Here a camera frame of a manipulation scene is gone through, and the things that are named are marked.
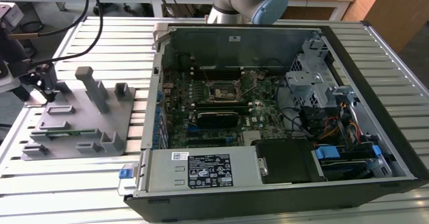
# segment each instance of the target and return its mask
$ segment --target table leg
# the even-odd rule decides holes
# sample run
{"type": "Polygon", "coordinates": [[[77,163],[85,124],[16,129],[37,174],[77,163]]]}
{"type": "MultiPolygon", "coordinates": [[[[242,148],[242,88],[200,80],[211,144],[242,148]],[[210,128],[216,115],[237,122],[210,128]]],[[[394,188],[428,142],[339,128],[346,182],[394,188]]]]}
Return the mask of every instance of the table leg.
{"type": "Polygon", "coordinates": [[[338,2],[338,5],[333,11],[333,14],[330,15],[329,20],[330,21],[341,21],[343,14],[346,13],[346,10],[349,8],[350,2],[338,2]]]}
{"type": "Polygon", "coordinates": [[[60,11],[65,11],[67,8],[65,8],[65,2],[55,2],[56,3],[56,6],[59,7],[59,10],[60,11]]]}
{"type": "Polygon", "coordinates": [[[152,8],[154,8],[154,16],[156,18],[162,18],[162,1],[160,0],[151,0],[152,8]]]}

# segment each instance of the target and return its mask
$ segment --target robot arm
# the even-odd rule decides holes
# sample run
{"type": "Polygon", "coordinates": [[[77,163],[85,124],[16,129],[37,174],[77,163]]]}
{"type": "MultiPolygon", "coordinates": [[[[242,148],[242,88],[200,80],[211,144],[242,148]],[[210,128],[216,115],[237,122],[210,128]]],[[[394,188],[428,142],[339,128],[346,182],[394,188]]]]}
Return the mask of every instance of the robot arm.
{"type": "Polygon", "coordinates": [[[212,0],[208,23],[273,24],[282,16],[289,0],[212,0]]]}
{"type": "Polygon", "coordinates": [[[0,92],[11,91],[21,101],[27,101],[29,93],[23,88],[23,83],[32,86],[47,101],[53,101],[57,80],[53,64],[32,66],[21,44],[9,38],[11,30],[23,16],[15,3],[0,3],[0,92]]]}

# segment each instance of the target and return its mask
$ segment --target barcode sticker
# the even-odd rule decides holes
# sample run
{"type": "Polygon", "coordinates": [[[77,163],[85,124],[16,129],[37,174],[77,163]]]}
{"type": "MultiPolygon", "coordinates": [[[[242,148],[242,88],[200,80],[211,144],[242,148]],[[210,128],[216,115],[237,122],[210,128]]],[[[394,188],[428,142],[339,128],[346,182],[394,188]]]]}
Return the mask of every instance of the barcode sticker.
{"type": "Polygon", "coordinates": [[[187,160],[188,152],[172,152],[171,160],[187,160]]]}

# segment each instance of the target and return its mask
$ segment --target red wire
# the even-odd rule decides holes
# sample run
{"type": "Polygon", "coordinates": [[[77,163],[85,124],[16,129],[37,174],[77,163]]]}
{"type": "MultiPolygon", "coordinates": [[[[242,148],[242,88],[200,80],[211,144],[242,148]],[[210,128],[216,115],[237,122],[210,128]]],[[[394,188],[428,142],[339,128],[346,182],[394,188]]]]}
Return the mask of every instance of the red wire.
{"type": "Polygon", "coordinates": [[[357,132],[358,132],[358,134],[359,134],[359,135],[362,135],[362,132],[361,132],[361,127],[359,127],[359,125],[358,125],[358,124],[355,124],[355,126],[357,126],[357,132]]]}
{"type": "Polygon", "coordinates": [[[327,118],[327,120],[326,120],[326,122],[325,122],[325,132],[326,132],[326,129],[327,129],[327,122],[330,121],[330,120],[335,120],[338,117],[329,117],[327,118]]]}

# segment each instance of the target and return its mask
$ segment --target white sticker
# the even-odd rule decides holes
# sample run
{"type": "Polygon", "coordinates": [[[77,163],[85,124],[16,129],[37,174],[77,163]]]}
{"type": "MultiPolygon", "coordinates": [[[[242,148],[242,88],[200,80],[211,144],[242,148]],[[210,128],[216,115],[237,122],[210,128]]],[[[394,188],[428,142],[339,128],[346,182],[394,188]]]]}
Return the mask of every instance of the white sticker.
{"type": "Polygon", "coordinates": [[[239,42],[242,40],[241,36],[230,36],[230,42],[239,42]]]}
{"type": "Polygon", "coordinates": [[[338,0],[339,2],[351,2],[353,0],[338,0]]]}
{"type": "Polygon", "coordinates": [[[188,152],[172,152],[171,160],[187,160],[188,152]]]}

